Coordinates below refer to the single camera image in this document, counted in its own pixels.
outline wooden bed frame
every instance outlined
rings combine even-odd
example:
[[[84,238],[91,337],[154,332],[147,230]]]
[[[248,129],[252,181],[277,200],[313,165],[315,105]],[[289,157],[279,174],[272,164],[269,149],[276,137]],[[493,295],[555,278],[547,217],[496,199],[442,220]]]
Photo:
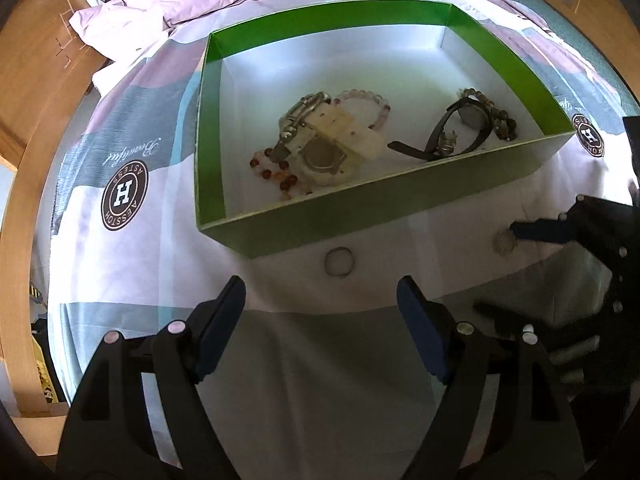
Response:
[[[640,33],[619,0],[546,0],[603,52],[640,96]],[[0,360],[39,456],[58,452],[68,410],[47,404],[30,331],[34,226],[51,161],[91,76],[105,59],[68,26],[84,0],[20,0],[0,30],[0,162],[16,171],[0,234]]]

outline green box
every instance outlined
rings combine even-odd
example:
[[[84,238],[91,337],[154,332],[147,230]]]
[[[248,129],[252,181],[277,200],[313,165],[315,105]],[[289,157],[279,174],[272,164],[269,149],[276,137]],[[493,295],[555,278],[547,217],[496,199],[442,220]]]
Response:
[[[543,137],[444,158],[227,217],[220,149],[220,84],[225,58],[316,32],[399,24],[441,25],[455,32],[507,83]],[[196,221],[201,232],[245,256],[276,253],[389,222],[521,178],[537,170],[571,135],[571,121],[527,65],[452,4],[359,0],[286,10],[219,30],[209,37],[198,110]]]

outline h logo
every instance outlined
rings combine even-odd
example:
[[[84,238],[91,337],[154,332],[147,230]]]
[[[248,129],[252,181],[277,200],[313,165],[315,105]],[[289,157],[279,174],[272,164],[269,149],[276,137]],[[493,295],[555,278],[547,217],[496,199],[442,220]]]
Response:
[[[129,188],[131,187],[133,180],[127,180],[122,184],[118,184],[118,192],[116,194],[116,200],[113,206],[119,206],[120,204],[129,203]]]
[[[589,142],[592,142],[593,144],[600,142],[599,139],[593,134],[591,128],[583,128],[582,134],[587,138]]]

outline bed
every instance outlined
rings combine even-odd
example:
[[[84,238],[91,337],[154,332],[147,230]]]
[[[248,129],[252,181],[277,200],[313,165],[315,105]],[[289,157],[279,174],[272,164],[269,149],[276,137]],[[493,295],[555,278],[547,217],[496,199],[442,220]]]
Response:
[[[417,438],[424,431],[424,423],[428,421],[436,404],[438,389],[420,372],[420,365],[417,356],[412,353],[410,340],[402,330],[399,317],[393,308],[389,307],[394,304],[394,299],[393,288],[389,288],[392,279],[386,272],[387,267],[394,264],[398,269],[402,269],[402,272],[419,274],[425,282],[433,285],[430,296],[442,298],[444,303],[460,315],[466,314],[469,302],[478,295],[500,299],[507,304],[522,303],[523,296],[528,296],[526,304],[521,305],[523,310],[535,310],[543,306],[546,308],[543,316],[555,322],[564,322],[592,312],[600,302],[599,291],[607,281],[606,273],[596,261],[587,259],[585,267],[584,254],[577,248],[567,248],[558,253],[545,247],[529,248],[515,259],[504,260],[493,253],[487,256],[490,240],[484,235],[503,227],[505,222],[514,217],[521,218],[523,214],[528,218],[555,215],[559,210],[567,208],[570,205],[569,201],[578,192],[629,202],[626,180],[632,171],[628,146],[625,146],[624,135],[620,135],[623,133],[620,117],[638,113],[634,94],[638,92],[636,71],[640,64],[636,63],[633,57],[620,56],[620,50],[613,48],[619,44],[617,34],[623,35],[626,44],[640,44],[640,38],[630,18],[622,14],[622,6],[617,0],[607,0],[610,7],[605,9],[607,17],[614,11],[622,16],[619,23],[623,26],[616,30],[608,30],[605,27],[596,30],[590,28],[596,20],[585,20],[581,15],[582,10],[589,10],[588,0],[546,0],[581,28],[596,47],[609,57],[622,76],[620,78],[606,65],[596,48],[571,30],[565,20],[545,4],[540,4],[537,0],[517,0],[543,15],[548,25],[544,20],[540,20],[537,14],[527,12],[520,4],[514,4],[509,0],[484,0],[495,7],[495,12],[524,16],[532,23],[536,34],[539,34],[540,38],[544,37],[544,44],[535,43],[535,38],[529,41],[529,46],[521,52],[521,57],[526,57],[530,66],[544,78],[544,82],[554,88],[554,96],[564,103],[567,113],[574,110],[587,111],[600,129],[608,134],[607,155],[613,156],[608,159],[609,166],[605,169],[596,166],[593,159],[588,158],[590,155],[584,150],[580,151],[581,147],[576,145],[576,141],[573,146],[569,146],[570,150],[563,155],[562,162],[546,173],[536,174],[525,185],[521,184],[520,187],[512,187],[506,191],[503,189],[499,192],[485,193],[470,199],[471,202],[449,205],[429,216],[432,229],[437,231],[446,228],[455,234],[454,238],[457,241],[449,241],[446,246],[438,245],[433,236],[424,231],[424,226],[420,225],[420,220],[424,218],[412,219],[411,226],[402,224],[401,229],[395,226],[390,231],[388,226],[383,226],[366,234],[350,235],[345,240],[329,240],[316,244],[313,249],[315,256],[326,252],[327,248],[339,241],[358,247],[361,251],[360,258],[363,261],[369,260],[372,264],[366,275],[361,274],[355,280],[343,282],[338,286],[323,280],[318,280],[312,285],[309,276],[313,277],[316,269],[305,263],[308,260],[307,253],[281,254],[270,260],[248,262],[229,254],[221,246],[204,242],[199,244],[198,238],[191,232],[184,236],[184,233],[193,227],[193,218],[188,213],[192,175],[192,167],[190,170],[188,160],[190,157],[193,158],[193,121],[199,81],[198,64],[204,49],[203,38],[212,27],[234,23],[244,16],[244,12],[272,12],[282,1],[242,0],[240,4],[222,14],[206,16],[196,24],[178,26],[172,36],[172,42],[165,44],[155,56],[136,66],[101,102],[88,128],[88,134],[65,159],[60,188],[56,194],[56,210],[52,220],[55,234],[52,242],[52,258],[55,259],[52,261],[55,261],[56,268],[52,269],[49,301],[52,307],[49,317],[52,353],[57,355],[56,367],[60,367],[65,391],[72,396],[74,384],[77,386],[82,368],[86,366],[96,341],[105,330],[118,329],[127,336],[154,332],[169,320],[183,317],[198,301],[215,297],[226,282],[228,274],[236,271],[251,277],[256,283],[250,294],[249,312],[243,318],[239,333],[232,340],[229,355],[221,364],[220,373],[212,383],[204,386],[203,391],[206,394],[203,393],[203,396],[206,398],[210,418],[216,423],[217,428],[222,428],[219,430],[221,440],[225,448],[228,447],[232,461],[245,464],[245,470],[239,468],[239,473],[243,477],[249,477],[255,474],[255,469],[261,464],[267,463],[272,467],[274,475],[298,474],[301,467],[310,478],[314,478],[315,472],[324,470],[323,457],[327,452],[331,452],[334,457],[340,458],[338,463],[343,472],[351,471],[357,476],[366,475],[371,478],[391,478],[397,472],[398,464],[411,455]],[[471,5],[469,0],[465,0],[465,3]],[[488,20],[486,26],[493,27],[492,32],[507,38],[507,27],[504,24]],[[551,34],[549,28],[558,31],[566,43]],[[517,48],[519,43],[514,42],[512,45],[512,48]],[[561,52],[570,54],[562,58]],[[544,65],[540,63],[541,54],[543,58],[546,56],[548,61],[544,68],[541,68]],[[171,76],[163,75],[164,80],[158,79],[156,76],[161,73],[159,69],[162,60],[175,60],[176,56],[179,56],[180,63],[176,66],[175,72]],[[102,62],[99,56],[95,56],[96,66],[93,70],[99,68]],[[562,65],[564,62],[569,63],[568,69],[566,65]],[[82,79],[78,86],[84,83],[88,83],[86,78]],[[127,88],[142,90],[134,100],[128,101],[123,97]],[[45,403],[33,359],[28,329],[28,254],[33,239],[34,216],[46,177],[44,169],[52,159],[57,139],[60,138],[66,124],[65,120],[68,121],[74,103],[78,102],[77,90],[61,88],[60,94],[73,96],[76,100],[66,107],[58,104],[53,107],[63,110],[66,114],[54,123],[57,136],[51,134],[50,127],[47,127],[46,131],[44,128],[34,129],[24,141],[22,153],[18,150],[20,157],[14,159],[17,161],[15,166],[18,169],[0,237],[0,342],[4,365],[19,411],[19,416],[15,417],[17,426],[28,443],[41,455],[52,455],[56,452],[65,405]],[[180,98],[176,100],[175,95],[179,95]],[[140,117],[137,121],[132,122],[130,119],[132,110]],[[176,137],[177,130],[163,130],[162,122],[166,121],[159,119],[156,119],[156,122],[152,121],[152,128],[149,129],[144,121],[152,117],[164,117],[169,122],[178,124],[180,137]],[[109,137],[109,133],[116,139],[115,132],[118,142],[101,144],[100,139]],[[152,135],[149,139],[140,137],[149,134]],[[185,212],[180,216],[171,216],[170,225],[159,224],[158,230],[165,230],[162,236],[175,235],[175,239],[183,242],[193,253],[192,257],[180,260],[180,264],[185,265],[183,270],[172,266],[158,267],[158,261],[166,261],[165,258],[173,258],[175,255],[167,247],[166,239],[163,242],[157,235],[151,234],[148,238],[144,238],[147,235],[143,236],[143,242],[148,243],[150,247],[153,246],[153,250],[144,250],[142,245],[132,246],[136,254],[141,255],[136,258],[123,258],[120,254],[110,256],[108,241],[88,237],[84,241],[90,240],[95,244],[92,247],[95,258],[107,269],[103,275],[92,281],[90,274],[98,269],[97,261],[92,259],[88,252],[64,250],[64,247],[78,247],[84,243],[82,238],[77,236],[78,226],[83,222],[79,213],[83,202],[77,202],[79,209],[74,209],[75,206],[70,207],[70,204],[74,203],[74,190],[76,194],[95,194],[91,188],[99,189],[102,186],[101,181],[115,166],[107,164],[104,171],[82,173],[79,171],[82,161],[91,159],[94,153],[97,153],[98,158],[89,161],[88,165],[103,168],[111,155],[119,153],[122,147],[142,144],[146,146],[149,141],[153,142],[158,137],[170,141],[172,145],[168,152],[168,160],[159,162],[156,167],[166,173],[165,182],[174,191],[173,202],[170,203],[165,203],[162,194],[159,194],[160,209],[154,211],[162,212],[163,207],[168,207],[170,210]],[[616,156],[620,161],[612,164],[612,160],[617,160]],[[550,193],[540,191],[551,188],[554,191]],[[524,209],[512,208],[510,197],[519,203],[522,197],[518,194],[521,193],[528,196],[528,205]],[[480,209],[487,203],[500,212],[491,218],[481,219],[479,216],[473,216],[471,219],[470,208],[473,209],[475,204],[475,207]],[[476,240],[473,231],[465,234],[469,222],[472,221],[482,225],[483,236]],[[411,233],[411,237],[407,238],[401,234],[402,232]],[[396,250],[396,247],[405,248],[413,244],[412,237],[420,232],[424,235],[424,240],[433,244],[430,249],[442,258],[435,270],[424,260],[422,251],[412,254],[412,260],[408,262],[404,261],[401,253]],[[390,254],[390,261],[375,263],[376,253],[367,253],[366,245],[371,236],[386,240],[376,250]],[[468,247],[484,254],[492,264],[476,272],[470,280],[468,276],[445,279],[444,276],[448,276],[447,269],[451,270],[456,264],[455,259],[448,260],[446,254],[468,251]],[[220,268],[220,262],[225,266],[224,272],[212,274],[207,271]],[[482,267],[480,261],[477,264],[477,269]],[[293,277],[305,280],[307,286],[302,295],[289,287],[281,291],[276,290],[276,285],[280,283],[276,271],[282,268],[291,272]],[[572,281],[569,287],[553,280],[552,277],[558,269],[576,271],[575,281]],[[174,280],[178,281],[176,276],[180,277],[181,283],[174,283]],[[375,286],[371,286],[372,281],[376,282]],[[118,288],[114,283],[121,283],[122,286]],[[550,289],[541,292],[542,283],[547,284]],[[73,290],[72,297],[68,293],[70,290]],[[501,292],[504,290],[511,292],[504,295]],[[305,298],[321,299],[314,304],[308,304],[305,303]],[[563,301],[568,308],[563,311],[549,308],[555,301]],[[99,321],[98,318],[92,318],[92,313],[99,308],[106,309],[106,304],[110,314]],[[484,326],[490,330],[491,327],[486,325],[486,321],[476,321],[479,326],[485,323]],[[318,347],[319,341],[328,334],[332,338],[330,348]],[[296,357],[297,348],[307,347],[310,348],[304,358]],[[263,352],[263,348],[268,348],[269,351]],[[286,355],[286,358],[281,362],[273,362],[266,358],[269,355],[273,356],[274,352],[280,352],[281,355]],[[353,357],[343,365],[336,366],[339,360],[344,360],[344,355],[348,352]],[[313,395],[315,389],[326,386],[326,381],[314,378],[309,374],[309,370],[322,370],[322,373],[326,374],[325,379],[328,378],[327,381],[335,387],[323,396]],[[308,380],[308,385],[300,384],[296,379],[300,376]],[[246,382],[246,377],[254,377],[255,381]],[[273,377],[285,380],[278,382],[274,381]],[[351,383],[349,378],[353,378],[354,382]],[[336,386],[341,381],[345,381],[344,386]],[[363,396],[363,386],[382,392],[380,398],[374,400]],[[147,381],[146,387],[147,395],[150,396],[148,402],[155,402],[157,407],[158,400],[154,398],[152,381]],[[291,402],[296,410],[293,414],[287,413],[283,405],[274,400],[264,412],[257,412],[252,407],[256,399],[250,399],[249,402],[239,399],[238,391],[244,388],[262,388],[264,391],[261,400],[264,402],[271,402],[268,401],[271,398],[293,395]],[[416,392],[420,390],[432,392],[428,402],[417,396]],[[345,396],[349,402],[346,406],[338,408]],[[397,404],[399,400],[402,400],[404,406],[401,413],[397,410],[386,410],[386,406]],[[354,433],[352,427],[343,427],[342,431],[345,434],[332,433],[331,428],[338,427],[348,412],[353,413],[357,419],[356,423],[361,428],[368,428],[372,435],[376,433],[375,428],[380,424],[380,420],[373,416],[377,413],[389,427],[388,436],[374,439],[372,447],[367,447],[359,442],[357,432]],[[242,452],[243,446],[246,446],[246,434],[234,429],[234,421],[229,415],[253,416],[260,420],[258,430],[250,437],[255,442],[273,439],[270,428],[277,427],[280,420],[286,420],[294,432],[302,431],[307,423],[316,425],[320,428],[320,434],[311,436],[300,433],[300,446],[294,446],[292,442],[273,442],[271,449],[263,448],[260,453],[249,457]],[[162,416],[158,410],[153,411],[151,416],[159,445],[164,446],[163,449],[170,456],[170,446],[162,428]],[[324,422],[318,420],[323,417],[326,419]],[[322,442],[334,442],[335,445],[327,449],[326,444],[323,445]],[[347,447],[353,452],[352,458],[345,455],[344,449]],[[289,448],[290,451],[284,453],[286,458],[282,462],[275,463],[276,461],[270,458],[274,453]],[[367,462],[372,455],[380,457],[385,453],[386,459],[371,462],[371,470],[368,471],[363,471],[354,462]]]

